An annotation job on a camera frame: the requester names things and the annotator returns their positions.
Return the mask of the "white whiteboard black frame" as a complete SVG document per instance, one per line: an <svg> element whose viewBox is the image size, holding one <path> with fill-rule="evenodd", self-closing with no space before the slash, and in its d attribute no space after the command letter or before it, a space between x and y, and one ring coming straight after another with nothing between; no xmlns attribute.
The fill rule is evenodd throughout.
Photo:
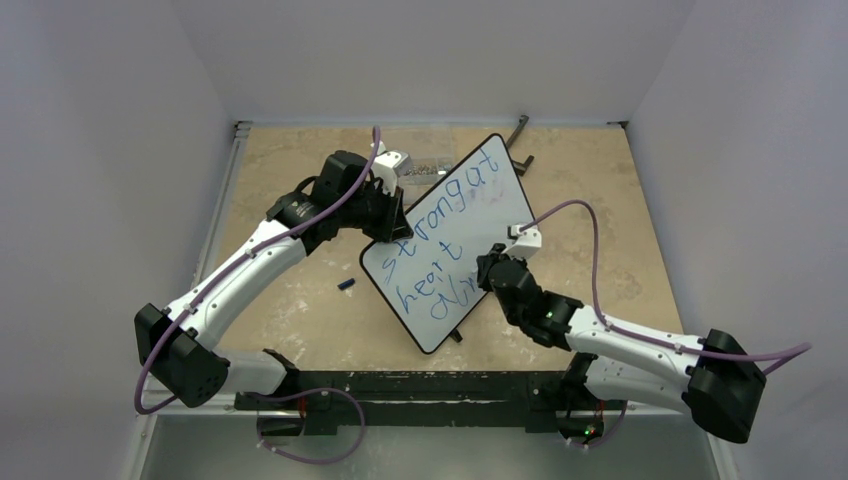
<svg viewBox="0 0 848 480"><path fill-rule="evenodd" d="M405 213L411 237L369 244L359 263L424 354L481 302L477 258L535 218L503 137L491 134Z"/></svg>

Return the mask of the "blue marker cap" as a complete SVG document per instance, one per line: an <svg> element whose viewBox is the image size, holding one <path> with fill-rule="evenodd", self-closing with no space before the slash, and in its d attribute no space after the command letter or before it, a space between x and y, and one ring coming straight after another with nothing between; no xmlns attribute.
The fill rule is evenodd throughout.
<svg viewBox="0 0 848 480"><path fill-rule="evenodd" d="M355 279L354 279L354 278L350 278L350 279L344 280L343 282L339 283L339 284L337 285L337 288L338 288L340 291L344 291L344 290L346 290L346 289L348 289L348 288L352 287L354 284L355 284Z"/></svg>

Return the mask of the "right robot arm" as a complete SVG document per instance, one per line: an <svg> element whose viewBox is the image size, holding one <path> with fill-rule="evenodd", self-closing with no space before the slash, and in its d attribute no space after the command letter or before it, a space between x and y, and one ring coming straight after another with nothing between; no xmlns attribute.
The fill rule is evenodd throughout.
<svg viewBox="0 0 848 480"><path fill-rule="evenodd" d="M594 307L542 289L526 261L506 255L502 244L476 266L478 286L496 297L508 324L536 344L573 353L575 371L561 381L569 404L651 404L689 414L723 440L749 440L766 375L731 334L673 334L600 318Z"/></svg>

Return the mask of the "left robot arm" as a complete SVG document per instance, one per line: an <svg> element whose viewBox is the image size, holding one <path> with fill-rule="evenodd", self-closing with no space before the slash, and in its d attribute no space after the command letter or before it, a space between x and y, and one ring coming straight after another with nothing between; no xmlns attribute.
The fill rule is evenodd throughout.
<svg viewBox="0 0 848 480"><path fill-rule="evenodd" d="M244 244L207 278L163 308L143 306L134 318L142 365L136 411L152 414L165 406L143 404L148 378L189 408L219 393L259 395L275 409L292 405L298 382L291 361L272 349L223 354L216 348L274 280L340 230L359 230L378 243L410 238L398 181L411 166L407 153L381 145L369 158L332 153L318 175L279 197Z"/></svg>

